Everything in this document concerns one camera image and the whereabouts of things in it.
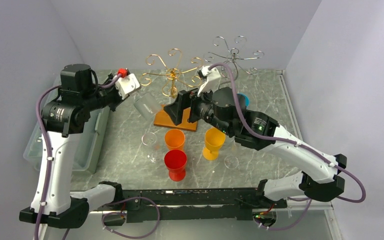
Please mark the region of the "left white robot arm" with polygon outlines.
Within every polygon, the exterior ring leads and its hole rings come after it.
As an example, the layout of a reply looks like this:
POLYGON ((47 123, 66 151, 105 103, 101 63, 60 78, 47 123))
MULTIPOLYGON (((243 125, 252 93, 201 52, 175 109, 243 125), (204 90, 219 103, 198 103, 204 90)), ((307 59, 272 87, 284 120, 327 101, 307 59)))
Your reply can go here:
POLYGON ((36 226, 77 229, 91 211, 104 205, 117 210, 124 203, 122 186, 110 181, 71 195, 73 165, 85 125, 91 112, 104 108, 115 111, 141 86, 126 68, 99 83, 96 72, 84 63, 65 66, 60 80, 55 99, 45 105, 36 103, 43 155, 34 198, 19 212, 19 220, 36 226))

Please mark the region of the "orange plastic wine glass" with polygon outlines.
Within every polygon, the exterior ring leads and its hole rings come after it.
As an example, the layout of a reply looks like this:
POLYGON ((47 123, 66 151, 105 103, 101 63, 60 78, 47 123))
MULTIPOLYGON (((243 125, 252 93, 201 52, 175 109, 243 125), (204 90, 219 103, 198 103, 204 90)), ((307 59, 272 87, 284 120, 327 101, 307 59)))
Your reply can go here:
POLYGON ((164 142, 169 151, 171 150, 184 150, 185 134, 179 129, 170 129, 164 136, 164 142))

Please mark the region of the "gold wire rack wooden base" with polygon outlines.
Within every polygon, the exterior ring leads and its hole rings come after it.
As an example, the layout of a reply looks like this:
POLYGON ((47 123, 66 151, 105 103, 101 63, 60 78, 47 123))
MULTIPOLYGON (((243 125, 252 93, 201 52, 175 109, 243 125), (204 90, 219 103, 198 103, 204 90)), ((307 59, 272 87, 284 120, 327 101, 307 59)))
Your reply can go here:
POLYGON ((151 54, 145 59, 146 64, 152 66, 154 65, 156 59, 158 59, 165 70, 161 73, 145 72, 139 78, 139 83, 143 87, 149 86, 153 80, 158 77, 166 79, 165 84, 161 87, 161 93, 165 97, 169 98, 171 102, 170 104, 162 106, 162 110, 155 115, 153 124, 157 127, 195 132, 197 130, 197 124, 189 123, 187 117, 185 116, 186 113, 190 112, 190 108, 187 106, 185 109, 178 109, 178 106, 175 103, 180 92, 176 84, 180 83, 181 85, 189 88, 199 87, 203 83, 203 80, 198 75, 194 75, 189 82, 183 80, 182 77, 187 73, 198 70, 198 68, 203 66, 204 61, 200 57, 193 57, 190 60, 190 63, 195 65, 195 67, 187 70, 181 70, 179 69, 179 65, 182 61, 183 52, 178 48, 172 48, 168 50, 167 54, 170 57, 178 55, 178 60, 175 66, 168 67, 160 55, 151 54))

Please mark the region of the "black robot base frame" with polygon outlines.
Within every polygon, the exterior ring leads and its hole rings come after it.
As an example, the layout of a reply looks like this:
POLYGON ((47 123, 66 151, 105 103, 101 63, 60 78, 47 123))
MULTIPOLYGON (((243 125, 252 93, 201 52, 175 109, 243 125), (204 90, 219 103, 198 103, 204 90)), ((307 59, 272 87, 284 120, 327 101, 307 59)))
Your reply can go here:
POLYGON ((251 221, 258 212, 251 209, 239 209, 236 206, 221 208, 180 207, 162 208, 158 205, 218 205, 241 204, 245 207, 267 208, 270 213, 275 205, 287 206, 286 200, 271 201, 263 197, 256 187, 234 188, 190 188, 190 189, 124 189, 123 199, 126 203, 107 203, 103 206, 123 210, 127 223, 142 223, 160 219, 167 220, 207 220, 235 219, 251 221))

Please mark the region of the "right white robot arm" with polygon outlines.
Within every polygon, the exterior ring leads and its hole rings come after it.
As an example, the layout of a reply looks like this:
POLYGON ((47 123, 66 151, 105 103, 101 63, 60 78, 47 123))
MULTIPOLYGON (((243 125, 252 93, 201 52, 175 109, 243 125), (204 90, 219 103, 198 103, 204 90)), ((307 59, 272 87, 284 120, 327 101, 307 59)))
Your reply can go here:
POLYGON ((230 87, 198 94, 198 89, 182 90, 175 101, 163 107, 174 125, 179 125, 185 109, 188 122, 203 120, 243 147, 276 155, 299 168, 299 172, 280 179, 263 179, 257 187, 256 203, 267 208, 288 197, 307 196, 329 202, 345 190, 345 180, 337 167, 345 168, 342 154, 326 155, 288 132, 275 119, 259 111, 248 110, 246 100, 230 87))

